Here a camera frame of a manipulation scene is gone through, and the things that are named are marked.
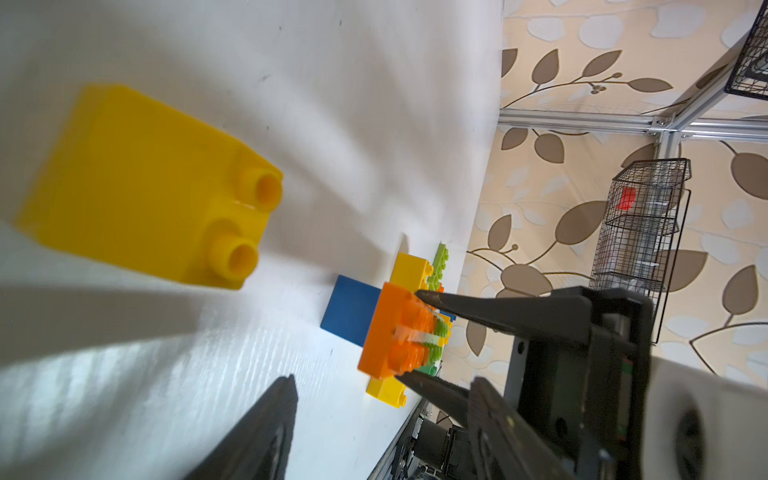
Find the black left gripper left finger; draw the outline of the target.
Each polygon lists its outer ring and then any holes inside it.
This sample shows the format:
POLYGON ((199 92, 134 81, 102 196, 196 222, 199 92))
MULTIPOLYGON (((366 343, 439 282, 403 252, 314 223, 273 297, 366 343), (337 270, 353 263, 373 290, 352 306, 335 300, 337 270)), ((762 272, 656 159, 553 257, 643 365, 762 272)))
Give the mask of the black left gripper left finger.
POLYGON ((188 479, 283 479, 298 404, 295 377, 277 378, 188 479))

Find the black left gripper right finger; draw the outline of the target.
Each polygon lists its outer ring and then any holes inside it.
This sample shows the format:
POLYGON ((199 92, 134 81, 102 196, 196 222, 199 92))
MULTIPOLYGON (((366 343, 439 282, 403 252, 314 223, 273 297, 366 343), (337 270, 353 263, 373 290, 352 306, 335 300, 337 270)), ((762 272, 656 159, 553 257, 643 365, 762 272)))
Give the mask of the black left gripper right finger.
POLYGON ((479 479, 572 479, 537 432, 482 377, 468 394, 468 435, 479 479))

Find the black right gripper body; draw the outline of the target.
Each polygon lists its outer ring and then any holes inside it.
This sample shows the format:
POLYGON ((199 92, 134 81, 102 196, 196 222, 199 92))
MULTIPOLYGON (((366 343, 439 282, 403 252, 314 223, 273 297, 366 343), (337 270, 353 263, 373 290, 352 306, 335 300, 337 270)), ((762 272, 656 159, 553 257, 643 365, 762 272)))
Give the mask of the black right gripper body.
POLYGON ((576 478, 638 479, 653 302, 592 291, 588 343, 517 336, 504 396, 576 478))

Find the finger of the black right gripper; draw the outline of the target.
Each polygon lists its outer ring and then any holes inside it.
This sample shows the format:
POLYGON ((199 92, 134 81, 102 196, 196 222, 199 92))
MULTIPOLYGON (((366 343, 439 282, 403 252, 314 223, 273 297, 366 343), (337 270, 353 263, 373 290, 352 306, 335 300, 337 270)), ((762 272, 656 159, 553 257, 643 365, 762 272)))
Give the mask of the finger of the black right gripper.
POLYGON ((469 427, 470 390, 468 388, 450 383, 439 377, 429 376, 420 371, 403 373, 398 375, 397 379, 447 413, 459 425, 469 427))
POLYGON ((546 297, 477 298, 419 290, 425 304, 498 332, 526 339, 585 345, 592 324, 594 292, 558 289, 546 297))

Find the lime green lego brick long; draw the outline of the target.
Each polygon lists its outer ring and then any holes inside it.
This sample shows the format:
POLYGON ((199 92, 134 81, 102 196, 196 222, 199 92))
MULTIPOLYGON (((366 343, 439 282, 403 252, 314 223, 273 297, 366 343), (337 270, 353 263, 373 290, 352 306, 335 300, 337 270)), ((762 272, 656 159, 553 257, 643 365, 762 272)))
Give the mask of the lime green lego brick long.
MULTIPOLYGON (((421 288, 423 290, 437 291, 438 293, 442 293, 444 291, 441 280, 443 278, 443 272, 446 268, 448 260, 449 251, 445 244, 440 243, 437 248, 435 258, 430 264, 430 273, 426 277, 426 280, 422 283, 421 288)), ((444 333, 444 335, 440 336, 435 333, 438 345, 437 357, 434 361, 430 361, 427 365, 418 368, 418 371, 426 373, 430 376, 436 376, 441 366, 444 347, 448 344, 451 337, 453 320, 450 316, 443 314, 435 307, 432 307, 432 310, 433 313, 438 317, 438 328, 441 332, 444 333)))

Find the orange lego brick long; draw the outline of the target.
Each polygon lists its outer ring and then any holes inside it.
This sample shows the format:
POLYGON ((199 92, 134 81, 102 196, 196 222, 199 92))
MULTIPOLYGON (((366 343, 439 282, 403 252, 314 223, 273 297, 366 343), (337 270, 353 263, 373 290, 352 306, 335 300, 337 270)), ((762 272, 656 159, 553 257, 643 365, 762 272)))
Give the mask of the orange lego brick long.
POLYGON ((449 325, 414 293, 392 283, 381 289, 358 370, 383 380, 439 360, 449 325))

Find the blue lego brick base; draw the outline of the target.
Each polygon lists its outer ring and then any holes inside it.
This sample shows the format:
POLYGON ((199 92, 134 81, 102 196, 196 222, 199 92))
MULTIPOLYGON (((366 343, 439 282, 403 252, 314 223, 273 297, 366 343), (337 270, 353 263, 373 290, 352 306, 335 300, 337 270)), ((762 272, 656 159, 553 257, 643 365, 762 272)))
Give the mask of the blue lego brick base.
MULTIPOLYGON (((339 275, 321 322, 321 328, 357 346, 363 347, 367 338, 381 289, 339 275)), ((444 333, 435 328, 438 335, 444 333)), ((398 326, 394 338, 399 342, 415 341, 437 344, 435 333, 417 331, 408 326, 398 326)))

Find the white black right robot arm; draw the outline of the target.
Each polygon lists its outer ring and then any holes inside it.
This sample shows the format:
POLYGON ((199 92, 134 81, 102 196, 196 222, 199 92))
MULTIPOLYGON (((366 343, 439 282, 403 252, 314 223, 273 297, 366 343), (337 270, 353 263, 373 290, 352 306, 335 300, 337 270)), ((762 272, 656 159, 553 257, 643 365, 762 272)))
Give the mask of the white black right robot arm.
POLYGON ((637 479, 655 307, 625 289, 483 299, 419 291, 429 306, 511 335, 506 384, 404 383, 454 420, 421 425, 413 456, 440 479, 637 479))

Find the yellow lego brick centre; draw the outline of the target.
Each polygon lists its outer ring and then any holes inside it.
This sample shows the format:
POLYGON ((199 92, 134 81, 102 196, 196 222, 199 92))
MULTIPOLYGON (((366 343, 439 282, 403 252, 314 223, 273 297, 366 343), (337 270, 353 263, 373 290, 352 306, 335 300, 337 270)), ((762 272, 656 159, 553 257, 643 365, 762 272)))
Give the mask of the yellow lego brick centre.
POLYGON ((366 393, 394 408, 404 407, 407 403, 405 385, 395 377, 388 377, 383 380, 371 378, 366 393))

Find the yellow lego brick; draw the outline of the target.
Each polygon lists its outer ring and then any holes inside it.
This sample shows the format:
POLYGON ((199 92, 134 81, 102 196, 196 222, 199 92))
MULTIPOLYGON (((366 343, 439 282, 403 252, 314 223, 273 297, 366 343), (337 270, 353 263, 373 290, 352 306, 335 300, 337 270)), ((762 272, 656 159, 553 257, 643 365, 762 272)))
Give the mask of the yellow lego brick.
POLYGON ((432 265, 423 258, 407 253, 397 255, 390 282, 411 293, 429 288, 427 279, 433 274, 432 265))
POLYGON ((240 140, 129 87, 89 85, 15 225, 66 253, 237 290, 282 194, 282 172, 240 140))
POLYGON ((404 407, 407 403, 405 385, 395 377, 388 377, 383 380, 371 378, 366 393, 394 408, 404 407))

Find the yellow lego brick upper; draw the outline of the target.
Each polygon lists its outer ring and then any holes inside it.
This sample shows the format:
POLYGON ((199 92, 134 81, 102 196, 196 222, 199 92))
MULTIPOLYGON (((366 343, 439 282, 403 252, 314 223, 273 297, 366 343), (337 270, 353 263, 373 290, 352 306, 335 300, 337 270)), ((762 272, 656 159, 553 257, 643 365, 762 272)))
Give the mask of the yellow lego brick upper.
POLYGON ((407 253, 397 255, 390 282, 411 293, 429 288, 427 279, 433 274, 432 265, 423 258, 407 253))

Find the yellow lego brick left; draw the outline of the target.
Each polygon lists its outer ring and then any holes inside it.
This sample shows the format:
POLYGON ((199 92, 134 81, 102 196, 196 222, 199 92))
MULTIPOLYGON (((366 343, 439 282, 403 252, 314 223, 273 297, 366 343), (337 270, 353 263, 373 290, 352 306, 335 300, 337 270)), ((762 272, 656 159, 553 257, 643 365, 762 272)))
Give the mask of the yellow lego brick left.
POLYGON ((129 87, 89 85, 15 225, 66 253, 237 290, 282 194, 282 172, 240 140, 129 87))

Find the aluminium frame corner post right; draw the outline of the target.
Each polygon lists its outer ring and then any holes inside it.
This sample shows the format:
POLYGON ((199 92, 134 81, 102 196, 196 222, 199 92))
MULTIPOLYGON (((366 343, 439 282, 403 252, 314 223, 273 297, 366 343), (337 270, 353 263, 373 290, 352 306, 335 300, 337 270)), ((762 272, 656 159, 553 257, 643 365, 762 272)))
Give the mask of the aluminium frame corner post right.
POLYGON ((755 121, 705 118, 728 96, 726 86, 735 65, 732 60, 678 109, 667 109, 654 119, 653 126, 658 128, 654 159, 679 157, 678 148, 685 139, 753 141, 753 134, 761 129, 755 121))

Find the aluminium frame back crossbar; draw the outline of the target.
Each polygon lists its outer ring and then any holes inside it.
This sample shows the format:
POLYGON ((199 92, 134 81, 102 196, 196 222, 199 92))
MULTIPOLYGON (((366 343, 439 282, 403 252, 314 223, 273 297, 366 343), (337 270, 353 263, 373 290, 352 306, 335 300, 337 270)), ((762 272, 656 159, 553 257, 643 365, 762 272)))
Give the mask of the aluminium frame back crossbar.
POLYGON ((562 132, 631 135, 670 132, 690 139, 767 142, 766 120, 698 119, 686 123, 673 117, 501 109, 498 124, 562 132))

